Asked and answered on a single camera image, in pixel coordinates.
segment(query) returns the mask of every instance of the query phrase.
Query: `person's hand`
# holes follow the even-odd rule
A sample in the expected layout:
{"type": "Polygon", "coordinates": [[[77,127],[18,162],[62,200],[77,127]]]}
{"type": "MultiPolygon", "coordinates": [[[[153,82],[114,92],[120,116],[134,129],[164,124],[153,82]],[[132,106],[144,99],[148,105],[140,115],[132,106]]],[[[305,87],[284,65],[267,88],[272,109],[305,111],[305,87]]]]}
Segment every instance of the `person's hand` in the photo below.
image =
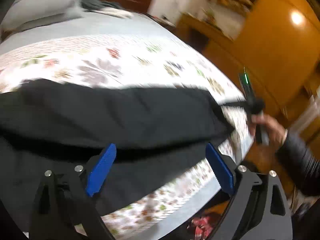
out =
{"type": "Polygon", "coordinates": [[[248,120],[249,132],[252,136],[256,134],[257,124],[264,125],[268,132],[271,145],[275,147],[282,146],[286,139],[286,130],[276,119],[267,114],[252,115],[251,120],[248,120]]]}

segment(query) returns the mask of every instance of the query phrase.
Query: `black cloth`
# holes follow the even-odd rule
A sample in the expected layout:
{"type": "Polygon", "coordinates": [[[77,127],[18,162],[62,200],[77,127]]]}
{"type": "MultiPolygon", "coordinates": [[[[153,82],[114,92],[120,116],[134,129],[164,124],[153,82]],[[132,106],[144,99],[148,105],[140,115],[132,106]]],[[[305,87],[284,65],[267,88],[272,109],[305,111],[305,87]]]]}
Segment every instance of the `black cloth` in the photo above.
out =
{"type": "Polygon", "coordinates": [[[320,195],[320,161],[297,134],[288,132],[276,156],[303,194],[320,195]]]}
{"type": "Polygon", "coordinates": [[[117,147],[100,193],[100,215],[182,174],[233,131],[208,91],[112,90],[37,80],[0,95],[0,198],[23,231],[40,178],[65,173],[117,147]]]}
{"type": "Polygon", "coordinates": [[[117,2],[108,2],[100,0],[81,0],[81,7],[87,9],[88,11],[100,10],[105,7],[124,10],[124,8],[117,2]]]}

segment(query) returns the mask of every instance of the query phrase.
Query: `bolt head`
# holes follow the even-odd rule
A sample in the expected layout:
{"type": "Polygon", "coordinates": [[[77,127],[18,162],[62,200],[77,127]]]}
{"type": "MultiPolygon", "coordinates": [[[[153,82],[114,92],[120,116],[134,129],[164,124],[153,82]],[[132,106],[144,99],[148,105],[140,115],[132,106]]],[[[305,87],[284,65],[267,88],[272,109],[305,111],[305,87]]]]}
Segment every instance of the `bolt head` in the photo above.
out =
{"type": "Polygon", "coordinates": [[[277,176],[277,173],[275,171],[269,171],[269,174],[271,177],[277,176]]]}
{"type": "Polygon", "coordinates": [[[240,165],[238,167],[238,170],[241,171],[241,172],[246,172],[247,171],[247,167],[246,166],[243,166],[243,165],[240,165]]]}
{"type": "Polygon", "coordinates": [[[50,171],[50,170],[47,170],[47,171],[44,172],[44,175],[45,175],[46,177],[50,177],[51,174],[52,174],[52,171],[50,171]]]}
{"type": "Polygon", "coordinates": [[[75,171],[76,171],[76,172],[81,172],[81,171],[83,171],[83,166],[82,166],[82,165],[77,165],[77,166],[75,167],[75,171]]]}

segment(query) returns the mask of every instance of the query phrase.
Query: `floral bedspread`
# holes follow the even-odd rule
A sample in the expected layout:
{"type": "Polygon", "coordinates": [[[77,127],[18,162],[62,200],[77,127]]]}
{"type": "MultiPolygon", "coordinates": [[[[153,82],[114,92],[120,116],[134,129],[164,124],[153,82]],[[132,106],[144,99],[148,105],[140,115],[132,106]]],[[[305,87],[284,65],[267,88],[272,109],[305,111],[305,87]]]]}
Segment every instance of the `floral bedspread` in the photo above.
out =
{"type": "MultiPolygon", "coordinates": [[[[211,62],[180,40],[90,35],[43,41],[0,56],[0,92],[39,78],[89,87],[188,87],[209,90],[219,103],[242,98],[235,85],[211,62]]],[[[219,150],[235,159],[248,135],[239,108],[223,113],[236,130],[219,150]]],[[[131,205],[102,217],[116,239],[126,239],[169,216],[214,177],[206,159],[174,181],[131,205]]],[[[78,232],[84,233],[81,225],[78,232]]]]}

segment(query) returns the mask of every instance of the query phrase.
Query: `green light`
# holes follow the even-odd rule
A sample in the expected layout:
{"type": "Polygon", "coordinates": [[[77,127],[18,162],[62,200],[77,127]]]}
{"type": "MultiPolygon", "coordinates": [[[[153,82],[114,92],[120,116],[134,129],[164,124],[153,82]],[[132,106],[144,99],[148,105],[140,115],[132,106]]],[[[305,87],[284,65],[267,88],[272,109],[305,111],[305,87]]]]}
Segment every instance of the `green light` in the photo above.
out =
{"type": "Polygon", "coordinates": [[[245,77],[245,81],[247,82],[247,84],[249,84],[248,79],[247,79],[247,74],[244,74],[245,77]]]}

